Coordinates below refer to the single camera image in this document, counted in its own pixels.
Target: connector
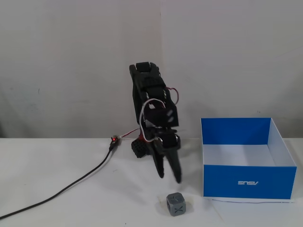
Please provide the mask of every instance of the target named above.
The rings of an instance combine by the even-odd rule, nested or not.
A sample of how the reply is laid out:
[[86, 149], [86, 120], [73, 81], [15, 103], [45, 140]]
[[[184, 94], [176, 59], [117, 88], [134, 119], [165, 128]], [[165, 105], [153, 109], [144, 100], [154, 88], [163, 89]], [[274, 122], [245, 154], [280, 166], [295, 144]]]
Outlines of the connector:
[[118, 146], [120, 137], [118, 135], [114, 135], [111, 139], [112, 139], [112, 141], [110, 142], [110, 145], [109, 145], [110, 151], [112, 151], [116, 146]]

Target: asus logo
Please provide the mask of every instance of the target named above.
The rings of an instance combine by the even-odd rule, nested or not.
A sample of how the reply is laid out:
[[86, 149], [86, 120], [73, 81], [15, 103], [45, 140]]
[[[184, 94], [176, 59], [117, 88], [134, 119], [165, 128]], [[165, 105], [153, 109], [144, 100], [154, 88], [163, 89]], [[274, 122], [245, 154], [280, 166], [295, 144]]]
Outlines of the asus logo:
[[259, 181], [255, 182], [255, 181], [238, 181], [238, 184], [247, 184], [247, 185], [257, 185], [257, 183], [259, 183]]

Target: white wire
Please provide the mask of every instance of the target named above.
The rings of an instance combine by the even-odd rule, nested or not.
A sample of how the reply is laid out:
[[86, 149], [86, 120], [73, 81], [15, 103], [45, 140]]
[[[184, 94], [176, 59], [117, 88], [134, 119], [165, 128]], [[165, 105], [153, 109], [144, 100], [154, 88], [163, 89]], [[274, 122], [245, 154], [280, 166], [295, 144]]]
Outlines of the white wire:
[[139, 125], [140, 125], [140, 129], [141, 129], [141, 131], [142, 131], [143, 138], [144, 138], [144, 140], [145, 140], [146, 142], [152, 142], [153, 140], [156, 139], [156, 138], [153, 138], [153, 139], [151, 139], [151, 140], [147, 140], [146, 137], [145, 137], [145, 134], [144, 134], [144, 130], [143, 130], [142, 124], [141, 124], [144, 109], [145, 109], [146, 105], [147, 105], [150, 101], [159, 101], [159, 102], [161, 102], [161, 103], [163, 104], [163, 106], [165, 107], [164, 102], [162, 102], [161, 100], [156, 99], [156, 98], [148, 99], [148, 100], [145, 101], [145, 103], [143, 104], [142, 109], [141, 109], [141, 112], [140, 112], [140, 117], [139, 117]]

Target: red wire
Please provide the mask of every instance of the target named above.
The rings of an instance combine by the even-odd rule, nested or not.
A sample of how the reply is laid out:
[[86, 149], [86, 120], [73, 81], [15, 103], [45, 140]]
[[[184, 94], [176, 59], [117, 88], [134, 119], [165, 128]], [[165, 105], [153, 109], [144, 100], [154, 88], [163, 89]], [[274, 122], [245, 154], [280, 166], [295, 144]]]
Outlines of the red wire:
[[134, 130], [132, 130], [132, 131], [128, 132], [127, 134], [124, 134], [124, 135], [123, 135], [123, 136], [121, 136], [121, 137], [128, 136], [129, 134], [131, 134], [132, 132], [134, 132], [134, 131], [136, 131], [136, 130], [138, 130], [138, 129], [134, 129]]
[[174, 90], [177, 93], [177, 101], [175, 103], [175, 105], [178, 103], [179, 101], [179, 92], [177, 91], [177, 89], [175, 89], [174, 87], [166, 87], [168, 90]]

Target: table surface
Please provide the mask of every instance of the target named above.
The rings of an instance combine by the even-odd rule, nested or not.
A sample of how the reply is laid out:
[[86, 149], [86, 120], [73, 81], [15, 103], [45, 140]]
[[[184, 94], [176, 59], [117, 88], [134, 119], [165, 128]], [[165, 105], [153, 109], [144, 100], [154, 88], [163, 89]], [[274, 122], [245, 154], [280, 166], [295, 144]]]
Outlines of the table surface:
[[[303, 139], [285, 139], [296, 164], [292, 203], [233, 203], [203, 198], [200, 140], [182, 140], [183, 182], [167, 161], [158, 177], [150, 156], [136, 158], [125, 139], [98, 172], [54, 200], [0, 220], [0, 227], [292, 227], [303, 226]], [[40, 202], [97, 166], [110, 139], [0, 139], [0, 216]], [[181, 192], [184, 215], [166, 196]]]

